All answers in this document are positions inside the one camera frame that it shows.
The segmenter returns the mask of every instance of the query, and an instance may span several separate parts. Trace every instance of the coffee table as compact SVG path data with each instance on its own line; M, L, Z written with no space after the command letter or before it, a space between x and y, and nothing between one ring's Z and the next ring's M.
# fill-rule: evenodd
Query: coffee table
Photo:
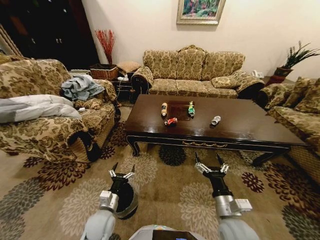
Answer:
M195 116L188 116L193 101ZM161 105L168 104L162 117ZM221 116L216 126L210 125ZM168 118L177 118L174 126L165 126ZM138 143L166 144L227 150L264 152L253 161L259 166L288 152L292 145L306 146L289 129L252 100L195 96L140 94L125 124L126 140L138 156Z

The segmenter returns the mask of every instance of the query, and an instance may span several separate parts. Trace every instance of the red can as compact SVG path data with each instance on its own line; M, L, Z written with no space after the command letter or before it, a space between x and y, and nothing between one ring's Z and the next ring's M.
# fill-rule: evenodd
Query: red can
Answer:
M178 119L176 117L169 118L164 122L164 125L170 126L171 124L176 124L178 122Z

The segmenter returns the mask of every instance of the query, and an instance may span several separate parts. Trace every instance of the beige wall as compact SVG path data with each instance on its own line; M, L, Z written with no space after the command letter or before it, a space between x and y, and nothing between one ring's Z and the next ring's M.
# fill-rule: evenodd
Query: beige wall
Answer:
M91 27L116 34L113 61L142 62L146 49L178 50L195 44L207 51L245 54L243 69L272 75L287 49L302 40L320 48L320 0L226 0L218 26L176 25L178 0L82 0ZM100 61L107 63L94 36ZM320 77L320 56L294 66L288 76Z

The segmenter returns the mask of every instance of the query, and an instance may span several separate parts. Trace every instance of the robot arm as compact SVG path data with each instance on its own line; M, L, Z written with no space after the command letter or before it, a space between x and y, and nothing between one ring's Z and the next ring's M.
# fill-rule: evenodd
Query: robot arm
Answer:
M128 174L115 173L116 163L109 173L113 181L108 191L100 194L99 210L87 220L80 240L108 240L115 229L116 219L114 213L118 208L119 191L128 183L129 178L135 175L135 166Z
M233 193L227 187L224 176L227 174L229 165L225 164L217 154L220 167L207 167L200 162L195 153L195 167L203 176L211 182L215 200L216 214L219 220L219 236L221 240L259 240L256 232L244 221L236 218L242 212L252 210L248 199L234 199Z

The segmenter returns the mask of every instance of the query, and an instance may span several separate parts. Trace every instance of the floor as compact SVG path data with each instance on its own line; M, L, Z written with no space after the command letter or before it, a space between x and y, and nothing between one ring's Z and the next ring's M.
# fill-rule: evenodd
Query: floor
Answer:
M230 165L225 182L236 198L249 199L253 211L246 221L261 240L320 239L320 194L283 156L263 167L252 167L257 153L231 150L141 144L132 156L123 127L131 107L105 143L101 158L91 164L53 164L38 157L0 152L0 239L78 240L86 220L99 206L102 190L111 186L108 170L128 173L139 207L127 220L116 221L113 240L127 240L140 227L166 225L218 239L212 187L194 168L197 151L208 166L218 164L216 153Z

